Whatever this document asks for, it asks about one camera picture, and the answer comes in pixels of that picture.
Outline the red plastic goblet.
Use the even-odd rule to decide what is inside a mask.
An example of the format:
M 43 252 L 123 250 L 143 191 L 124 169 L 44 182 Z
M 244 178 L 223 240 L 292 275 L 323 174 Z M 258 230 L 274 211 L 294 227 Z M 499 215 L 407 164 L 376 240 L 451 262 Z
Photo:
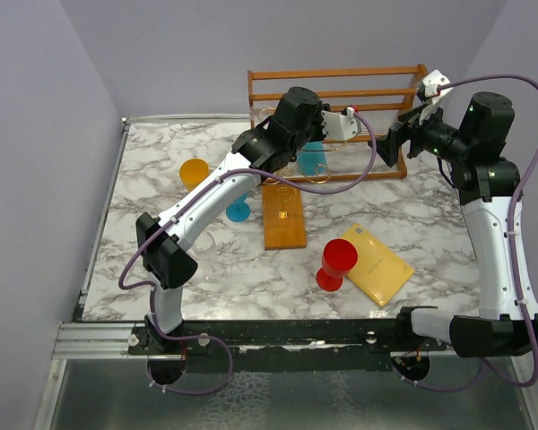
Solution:
M 358 259 L 358 251 L 351 242 L 343 238 L 329 241 L 323 250 L 322 265 L 316 275 L 317 285 L 327 292 L 338 290 Z

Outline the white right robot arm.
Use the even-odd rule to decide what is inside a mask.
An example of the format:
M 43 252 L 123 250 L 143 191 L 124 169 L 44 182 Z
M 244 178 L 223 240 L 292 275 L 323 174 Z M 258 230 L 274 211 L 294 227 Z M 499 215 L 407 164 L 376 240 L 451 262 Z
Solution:
M 531 351 L 533 341 L 538 344 L 538 304 L 522 241 L 516 240 L 515 262 L 509 248 L 522 211 L 517 205 L 513 215 L 508 213 L 520 174 L 501 155 L 515 117 L 512 102 L 498 93 L 477 92 L 458 128 L 444 122 L 442 108 L 427 118 L 421 116 L 423 109 L 397 117 L 387 136 L 376 142 L 377 154 L 392 167 L 408 142 L 409 158 L 426 151 L 449 163 L 477 258 L 481 298 L 475 316 L 430 307 L 404 311 L 409 320 L 395 326 L 395 343 L 414 350 L 427 337 L 446 342 L 460 357 L 521 356 Z

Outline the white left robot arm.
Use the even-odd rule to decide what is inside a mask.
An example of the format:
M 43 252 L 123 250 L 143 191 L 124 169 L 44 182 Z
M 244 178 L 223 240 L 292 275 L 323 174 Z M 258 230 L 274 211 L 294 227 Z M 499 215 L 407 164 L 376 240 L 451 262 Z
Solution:
M 198 267 L 188 253 L 196 239 L 239 197 L 284 168 L 308 142 L 323 140 L 323 114 L 329 108 L 314 91 L 290 88 L 272 115 L 239 135 L 200 185 L 158 217 L 144 213 L 138 218 L 138 248 L 155 284 L 149 342 L 157 351 L 167 354 L 179 345 L 182 291 Z

